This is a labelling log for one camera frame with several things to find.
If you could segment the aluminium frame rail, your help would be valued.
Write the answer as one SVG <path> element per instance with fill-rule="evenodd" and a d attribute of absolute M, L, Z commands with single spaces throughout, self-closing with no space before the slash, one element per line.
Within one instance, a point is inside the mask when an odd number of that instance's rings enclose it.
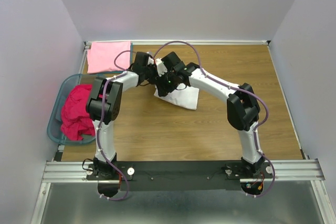
<path fill-rule="evenodd" d="M 261 195 L 243 190 L 98 192 L 91 162 L 48 162 L 32 223 L 335 223 L 316 159 L 277 160 Z"/>

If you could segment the red t-shirt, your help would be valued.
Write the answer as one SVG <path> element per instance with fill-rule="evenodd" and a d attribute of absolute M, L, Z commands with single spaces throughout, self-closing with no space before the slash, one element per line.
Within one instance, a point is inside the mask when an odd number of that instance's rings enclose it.
<path fill-rule="evenodd" d="M 83 135 L 95 136 L 95 129 L 86 104 L 92 89 L 91 84 L 75 86 L 61 109 L 61 131 L 71 141 L 82 141 Z"/>

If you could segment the blue plastic basket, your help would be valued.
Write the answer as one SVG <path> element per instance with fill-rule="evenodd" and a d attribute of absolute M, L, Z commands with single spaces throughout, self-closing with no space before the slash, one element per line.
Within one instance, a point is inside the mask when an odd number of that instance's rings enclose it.
<path fill-rule="evenodd" d="M 111 72 L 101 72 L 96 74 L 73 74 L 66 78 L 60 86 L 59 92 L 56 97 L 56 101 L 51 112 L 49 123 L 47 126 L 47 135 L 55 143 L 68 146 L 80 146 L 87 145 L 95 141 L 94 136 L 83 135 L 81 141 L 71 141 L 61 131 L 61 109 L 65 104 L 66 99 L 75 86 L 80 84 L 93 84 L 94 79 L 97 76 L 107 77 Z"/>

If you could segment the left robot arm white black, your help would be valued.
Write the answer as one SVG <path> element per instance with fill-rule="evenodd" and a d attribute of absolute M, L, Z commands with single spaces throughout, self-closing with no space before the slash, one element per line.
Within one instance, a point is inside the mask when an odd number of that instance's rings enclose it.
<path fill-rule="evenodd" d="M 137 52 L 134 63 L 121 74 L 104 78 L 97 76 L 86 104 L 86 111 L 94 125 L 96 134 L 96 153 L 93 170 L 104 179 L 114 176 L 125 178 L 117 168 L 117 153 L 114 146 L 114 121 L 119 115 L 122 93 L 135 88 L 151 76 L 153 57 L 146 52 Z"/>

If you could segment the white t-shirt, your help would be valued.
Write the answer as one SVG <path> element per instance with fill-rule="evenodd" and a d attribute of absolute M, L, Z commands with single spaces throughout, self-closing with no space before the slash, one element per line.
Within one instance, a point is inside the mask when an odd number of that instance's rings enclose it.
<path fill-rule="evenodd" d="M 170 104 L 195 111 L 198 104 L 199 89 L 193 87 L 178 88 L 164 97 L 160 97 L 158 89 L 156 89 L 154 96 Z"/>

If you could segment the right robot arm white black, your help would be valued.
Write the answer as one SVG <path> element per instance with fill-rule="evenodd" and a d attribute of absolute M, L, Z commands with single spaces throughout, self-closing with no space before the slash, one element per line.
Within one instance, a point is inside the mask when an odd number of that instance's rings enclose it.
<path fill-rule="evenodd" d="M 241 171 L 249 178 L 259 174 L 265 161 L 256 129 L 260 107 L 252 87 L 224 81 L 195 63 L 185 65 L 176 53 L 154 60 L 155 83 L 160 96 L 177 89 L 180 84 L 198 88 L 226 103 L 227 120 L 238 131 L 242 145 Z"/>

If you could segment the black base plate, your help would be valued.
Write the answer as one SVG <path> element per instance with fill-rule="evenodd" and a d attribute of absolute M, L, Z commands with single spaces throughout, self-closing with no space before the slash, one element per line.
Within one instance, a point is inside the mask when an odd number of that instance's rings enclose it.
<path fill-rule="evenodd" d="M 267 162 L 235 161 L 113 161 L 96 158 L 83 170 L 98 182 L 98 192 L 114 197 L 120 191 L 243 190 L 261 195 L 264 181 L 273 178 Z"/>

